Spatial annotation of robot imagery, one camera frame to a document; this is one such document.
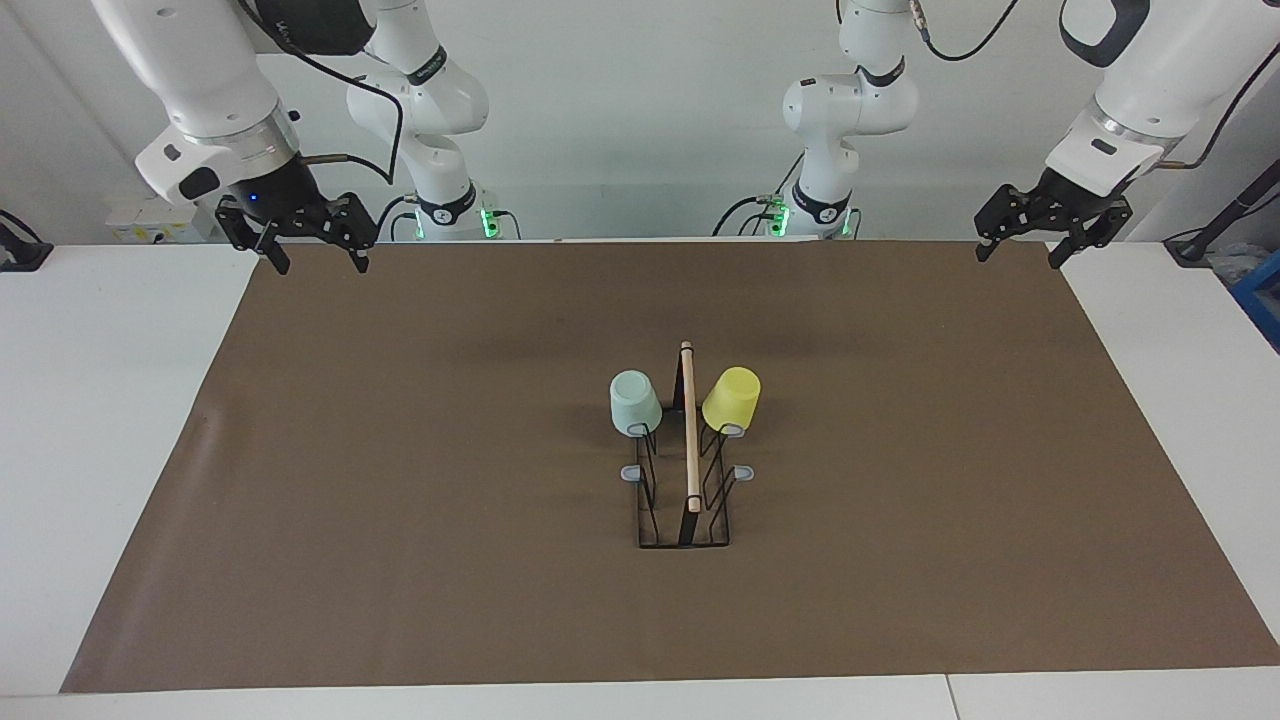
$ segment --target wooden stick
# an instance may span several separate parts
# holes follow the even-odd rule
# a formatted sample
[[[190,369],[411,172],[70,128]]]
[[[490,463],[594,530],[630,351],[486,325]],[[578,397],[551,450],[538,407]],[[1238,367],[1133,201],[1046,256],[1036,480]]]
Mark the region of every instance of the wooden stick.
[[[685,469],[689,473],[689,511],[703,511],[703,474],[698,455],[698,392],[694,389],[694,343],[680,345],[680,365],[685,378]]]

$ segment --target brown mat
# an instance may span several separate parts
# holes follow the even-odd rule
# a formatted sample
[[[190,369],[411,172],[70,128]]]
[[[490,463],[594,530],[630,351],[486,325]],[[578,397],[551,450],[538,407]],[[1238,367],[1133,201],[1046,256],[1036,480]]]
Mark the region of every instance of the brown mat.
[[[67,692],[1271,665],[1039,246],[262,265]],[[728,550],[635,548],[608,382],[764,383]],[[667,447],[680,452],[680,447]],[[678,483],[678,477],[666,478]]]

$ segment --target white table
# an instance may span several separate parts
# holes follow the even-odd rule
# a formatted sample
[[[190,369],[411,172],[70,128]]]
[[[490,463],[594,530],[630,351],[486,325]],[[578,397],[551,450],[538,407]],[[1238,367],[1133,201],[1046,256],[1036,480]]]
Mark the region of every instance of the white table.
[[[0,275],[0,719],[1280,717],[1280,667],[49,697],[253,265],[216,246],[63,247]],[[1280,356],[1212,274],[1158,246],[1087,252],[1066,277],[1280,637]]]

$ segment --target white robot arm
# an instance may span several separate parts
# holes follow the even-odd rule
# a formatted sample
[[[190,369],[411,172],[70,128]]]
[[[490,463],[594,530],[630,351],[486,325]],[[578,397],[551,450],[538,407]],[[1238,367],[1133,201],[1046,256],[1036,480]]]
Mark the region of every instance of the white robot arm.
[[[239,250],[282,274],[278,237],[316,237],[346,250],[360,272],[378,240],[360,199],[328,200],[298,151],[292,118],[223,0],[92,0],[134,73],[164,102],[170,124],[137,159],[170,202],[227,190],[218,220]],[[353,54],[374,33],[371,0],[260,1],[261,19],[291,44]],[[247,220],[260,228],[250,227]]]
[[[413,178],[419,227],[429,240],[492,236],[492,199],[467,173],[458,146],[445,136],[475,132],[489,118],[489,97],[436,40],[422,0],[378,0],[378,28],[366,53],[394,70],[365,78],[404,108],[401,158]],[[347,92],[351,117],[388,143],[396,109],[357,87]]]
[[[840,232],[858,172],[849,137],[905,129],[920,104],[902,54],[913,27],[909,1],[842,1],[840,45],[856,70],[796,82],[783,100],[787,127],[805,145],[804,168],[783,196],[787,234]]]
[[[1106,74],[1039,184],[1002,186],[974,218],[982,261],[1036,229],[1069,233],[1050,255],[1055,268],[1110,243],[1133,215],[1129,184],[1280,42],[1280,0],[1065,0],[1060,27],[1068,47]]]

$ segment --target light blue cup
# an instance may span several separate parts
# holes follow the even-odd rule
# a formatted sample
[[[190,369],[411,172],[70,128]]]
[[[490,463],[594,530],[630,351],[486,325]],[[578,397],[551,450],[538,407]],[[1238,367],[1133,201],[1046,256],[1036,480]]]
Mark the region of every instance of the light blue cup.
[[[649,375],[640,370],[618,373],[609,383],[609,407],[613,411],[613,427],[627,437],[644,437],[658,429],[662,423],[662,404],[653,391]]]

